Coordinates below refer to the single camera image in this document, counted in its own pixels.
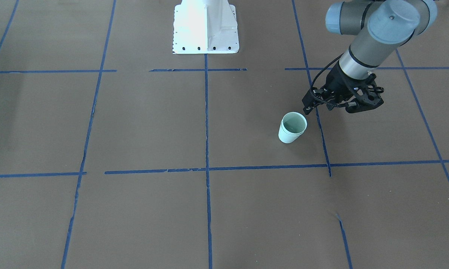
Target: white metal bracket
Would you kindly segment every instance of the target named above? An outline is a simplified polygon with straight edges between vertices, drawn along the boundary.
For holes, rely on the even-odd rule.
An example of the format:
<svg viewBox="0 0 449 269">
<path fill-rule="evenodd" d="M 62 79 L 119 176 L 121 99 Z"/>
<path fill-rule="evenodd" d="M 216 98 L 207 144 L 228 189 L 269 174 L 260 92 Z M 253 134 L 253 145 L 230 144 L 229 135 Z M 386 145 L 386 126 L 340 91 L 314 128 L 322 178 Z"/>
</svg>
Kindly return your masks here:
<svg viewBox="0 0 449 269">
<path fill-rule="evenodd" d="M 182 0 L 175 7 L 173 53 L 237 53 L 236 7 L 228 0 Z"/>
</svg>

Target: light blue joint cap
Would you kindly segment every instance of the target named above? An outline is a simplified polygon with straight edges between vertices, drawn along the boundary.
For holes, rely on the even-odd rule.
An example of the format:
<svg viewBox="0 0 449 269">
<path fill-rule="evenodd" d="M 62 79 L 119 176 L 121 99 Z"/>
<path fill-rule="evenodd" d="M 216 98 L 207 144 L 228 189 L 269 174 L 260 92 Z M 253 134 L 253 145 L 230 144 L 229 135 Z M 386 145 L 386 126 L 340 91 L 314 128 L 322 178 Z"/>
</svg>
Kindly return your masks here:
<svg viewBox="0 0 449 269">
<path fill-rule="evenodd" d="M 420 21 L 413 5 L 405 0 L 387 0 L 369 18 L 368 31 L 383 44 L 398 44 L 411 36 Z"/>
<path fill-rule="evenodd" d="M 344 2 L 334 3 L 327 10 L 326 28 L 334 34 L 341 34 L 341 7 Z"/>
<path fill-rule="evenodd" d="M 424 29 L 423 32 L 425 32 L 429 27 L 435 22 L 435 19 L 437 18 L 437 5 L 433 0 L 422 0 L 427 7 L 429 8 L 429 24 Z"/>
</svg>

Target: plastic cup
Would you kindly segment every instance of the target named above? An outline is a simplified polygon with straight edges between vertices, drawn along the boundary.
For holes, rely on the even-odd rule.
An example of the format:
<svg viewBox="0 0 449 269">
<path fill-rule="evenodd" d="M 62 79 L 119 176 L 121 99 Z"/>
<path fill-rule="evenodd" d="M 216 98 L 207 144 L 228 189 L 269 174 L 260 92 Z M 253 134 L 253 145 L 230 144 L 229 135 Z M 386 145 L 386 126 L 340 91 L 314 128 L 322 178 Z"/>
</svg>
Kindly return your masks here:
<svg viewBox="0 0 449 269">
<path fill-rule="evenodd" d="M 279 127 L 279 139 L 283 143 L 291 143 L 304 133 L 308 122 L 298 112 L 289 112 L 284 115 Z"/>
</svg>

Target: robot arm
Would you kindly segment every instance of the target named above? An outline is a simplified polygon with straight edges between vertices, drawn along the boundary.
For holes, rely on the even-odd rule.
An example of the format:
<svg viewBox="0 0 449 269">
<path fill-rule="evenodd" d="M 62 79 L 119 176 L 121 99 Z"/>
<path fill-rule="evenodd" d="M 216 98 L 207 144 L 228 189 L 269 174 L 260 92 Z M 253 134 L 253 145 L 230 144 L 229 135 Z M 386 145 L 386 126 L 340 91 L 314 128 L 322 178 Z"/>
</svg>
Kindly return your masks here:
<svg viewBox="0 0 449 269">
<path fill-rule="evenodd" d="M 330 63 L 339 60 L 327 75 L 325 85 L 318 89 L 313 82 L 303 98 L 304 114 L 320 104 L 326 104 L 329 110 L 345 107 L 349 113 L 382 105 L 380 94 L 384 89 L 377 86 L 371 71 L 396 48 L 424 32 L 436 15 L 432 0 L 354 0 L 332 5 L 326 15 L 327 29 L 357 37 Z"/>
</svg>

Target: black cable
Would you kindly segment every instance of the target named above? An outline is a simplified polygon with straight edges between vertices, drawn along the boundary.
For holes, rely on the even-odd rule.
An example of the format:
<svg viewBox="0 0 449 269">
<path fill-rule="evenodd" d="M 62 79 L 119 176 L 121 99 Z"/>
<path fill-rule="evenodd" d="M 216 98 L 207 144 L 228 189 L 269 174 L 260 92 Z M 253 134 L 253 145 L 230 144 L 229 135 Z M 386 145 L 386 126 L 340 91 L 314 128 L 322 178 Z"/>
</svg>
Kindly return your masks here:
<svg viewBox="0 0 449 269">
<path fill-rule="evenodd" d="M 314 86 L 316 80 L 317 80 L 317 79 L 319 78 L 319 76 L 322 74 L 322 72 L 324 72 L 324 71 L 325 71 L 327 68 L 329 68 L 333 63 L 335 63 L 337 60 L 339 60 L 343 54 L 337 56 L 336 59 L 332 60 L 332 61 L 331 61 L 325 68 L 323 68 L 321 71 L 319 71 L 319 73 L 315 76 L 315 78 L 314 78 L 314 80 L 313 80 L 313 83 L 311 83 L 311 87 L 310 87 L 310 89 L 309 89 L 309 92 L 311 93 L 311 96 L 312 96 L 317 102 L 319 102 L 319 103 L 321 103 L 321 104 L 327 104 L 327 105 L 330 105 L 330 106 L 332 106 L 332 107 L 343 107 L 343 106 L 344 106 L 344 105 L 333 104 L 333 103 L 328 102 L 328 101 L 326 101 L 326 100 L 324 100 L 324 99 L 321 99 L 321 98 L 317 97 L 317 96 L 315 95 L 314 91 L 313 91 L 313 86 Z"/>
</svg>

